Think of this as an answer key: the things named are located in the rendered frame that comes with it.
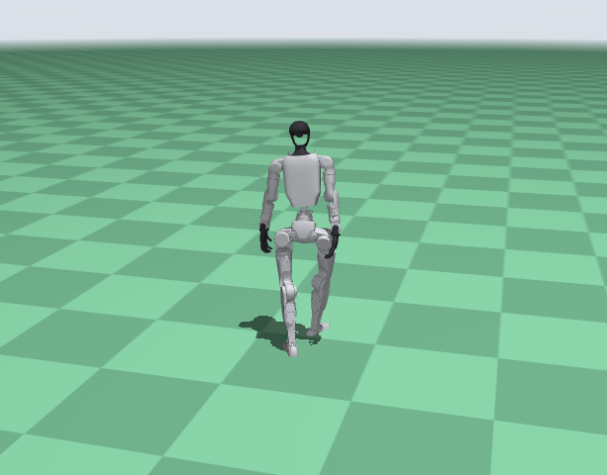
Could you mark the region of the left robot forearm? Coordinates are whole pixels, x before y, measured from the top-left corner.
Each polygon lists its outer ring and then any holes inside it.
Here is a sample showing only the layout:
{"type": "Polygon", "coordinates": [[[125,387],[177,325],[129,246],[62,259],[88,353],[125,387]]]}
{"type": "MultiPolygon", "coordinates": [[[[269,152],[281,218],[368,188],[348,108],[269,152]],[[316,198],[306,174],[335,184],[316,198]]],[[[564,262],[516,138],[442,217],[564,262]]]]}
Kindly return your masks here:
{"type": "Polygon", "coordinates": [[[267,190],[264,192],[263,203],[262,203],[262,211],[261,211],[261,221],[260,224],[264,223],[266,225],[266,229],[270,226],[270,220],[272,216],[272,209],[274,208],[274,204],[272,202],[266,201],[267,199],[267,190]]]}

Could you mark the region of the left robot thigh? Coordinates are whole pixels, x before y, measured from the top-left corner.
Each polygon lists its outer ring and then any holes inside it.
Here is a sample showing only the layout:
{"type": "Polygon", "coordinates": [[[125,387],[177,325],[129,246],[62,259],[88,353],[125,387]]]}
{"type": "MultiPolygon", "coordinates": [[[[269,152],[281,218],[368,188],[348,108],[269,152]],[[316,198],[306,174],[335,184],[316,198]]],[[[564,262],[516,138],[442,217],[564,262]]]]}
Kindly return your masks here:
{"type": "Polygon", "coordinates": [[[279,276],[280,287],[285,286],[286,300],[295,300],[297,295],[296,285],[292,282],[292,227],[284,228],[275,234],[275,256],[279,276]]]}

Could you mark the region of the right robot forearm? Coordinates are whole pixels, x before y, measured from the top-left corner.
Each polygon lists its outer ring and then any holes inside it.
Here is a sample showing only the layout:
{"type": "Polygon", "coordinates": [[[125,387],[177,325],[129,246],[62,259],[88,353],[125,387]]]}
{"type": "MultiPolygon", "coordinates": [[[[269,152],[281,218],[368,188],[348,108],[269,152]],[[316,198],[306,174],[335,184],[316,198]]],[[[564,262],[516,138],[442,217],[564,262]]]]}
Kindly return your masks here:
{"type": "Polygon", "coordinates": [[[334,203],[329,203],[327,205],[327,209],[329,210],[329,221],[331,224],[331,230],[333,225],[337,225],[339,227],[339,232],[341,231],[340,222],[340,213],[339,213],[339,193],[337,190],[334,191],[334,203]]]}

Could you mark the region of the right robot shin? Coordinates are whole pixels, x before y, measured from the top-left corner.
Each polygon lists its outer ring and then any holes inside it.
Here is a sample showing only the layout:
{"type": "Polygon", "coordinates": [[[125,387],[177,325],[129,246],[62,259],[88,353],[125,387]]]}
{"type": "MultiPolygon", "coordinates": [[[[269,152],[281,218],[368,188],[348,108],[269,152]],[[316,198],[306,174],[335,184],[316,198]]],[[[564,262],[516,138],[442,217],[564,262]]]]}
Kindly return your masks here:
{"type": "Polygon", "coordinates": [[[315,289],[311,294],[311,309],[312,309],[312,321],[311,328],[314,327],[314,331],[320,328],[320,322],[322,319],[323,311],[326,308],[328,297],[330,292],[330,281],[325,278],[320,284],[320,290],[315,289]]]}

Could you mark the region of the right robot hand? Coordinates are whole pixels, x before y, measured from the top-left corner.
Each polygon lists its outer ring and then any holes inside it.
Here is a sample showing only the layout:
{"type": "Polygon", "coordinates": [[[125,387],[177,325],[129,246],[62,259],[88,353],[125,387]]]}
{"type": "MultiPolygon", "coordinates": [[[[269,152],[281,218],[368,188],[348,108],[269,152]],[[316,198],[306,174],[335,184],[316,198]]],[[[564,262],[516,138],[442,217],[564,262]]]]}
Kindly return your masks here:
{"type": "Polygon", "coordinates": [[[339,227],[337,225],[333,225],[331,235],[333,236],[332,248],[330,248],[329,254],[325,254],[324,258],[332,257],[334,255],[335,249],[337,248],[339,236],[341,235],[339,234],[339,227]]]}

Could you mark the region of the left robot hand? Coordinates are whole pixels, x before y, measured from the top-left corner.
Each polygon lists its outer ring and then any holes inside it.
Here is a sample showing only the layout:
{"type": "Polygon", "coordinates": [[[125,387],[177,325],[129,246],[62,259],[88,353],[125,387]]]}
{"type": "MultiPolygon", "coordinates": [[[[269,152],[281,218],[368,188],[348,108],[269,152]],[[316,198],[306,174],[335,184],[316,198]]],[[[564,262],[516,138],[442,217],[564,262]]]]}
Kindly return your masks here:
{"type": "Polygon", "coordinates": [[[260,224],[260,248],[263,252],[268,253],[271,252],[272,247],[269,247],[269,245],[267,244],[267,240],[272,241],[271,238],[269,238],[269,236],[267,235],[267,232],[269,231],[269,228],[266,229],[266,225],[264,223],[260,224]]]}

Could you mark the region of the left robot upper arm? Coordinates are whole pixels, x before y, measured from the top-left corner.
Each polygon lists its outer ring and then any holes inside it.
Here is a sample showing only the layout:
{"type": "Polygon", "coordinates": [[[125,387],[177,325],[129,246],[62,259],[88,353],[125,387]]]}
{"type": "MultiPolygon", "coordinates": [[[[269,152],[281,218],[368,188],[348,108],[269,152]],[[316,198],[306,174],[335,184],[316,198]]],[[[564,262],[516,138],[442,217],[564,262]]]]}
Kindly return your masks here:
{"type": "Polygon", "coordinates": [[[267,199],[268,202],[275,202],[278,199],[278,183],[279,183],[279,172],[282,170],[283,158],[275,159],[268,168],[267,177],[267,199]]]}

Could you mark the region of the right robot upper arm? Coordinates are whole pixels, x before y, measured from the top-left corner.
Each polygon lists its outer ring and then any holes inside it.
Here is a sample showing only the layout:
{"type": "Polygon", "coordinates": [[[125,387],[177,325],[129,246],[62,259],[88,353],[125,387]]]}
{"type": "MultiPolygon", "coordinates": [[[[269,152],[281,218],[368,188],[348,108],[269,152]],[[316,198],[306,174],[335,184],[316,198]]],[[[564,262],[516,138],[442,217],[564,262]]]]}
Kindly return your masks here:
{"type": "Polygon", "coordinates": [[[327,202],[334,201],[334,191],[336,183],[335,164],[329,156],[318,155],[320,166],[325,169],[323,172],[325,192],[324,199],[327,202]]]}

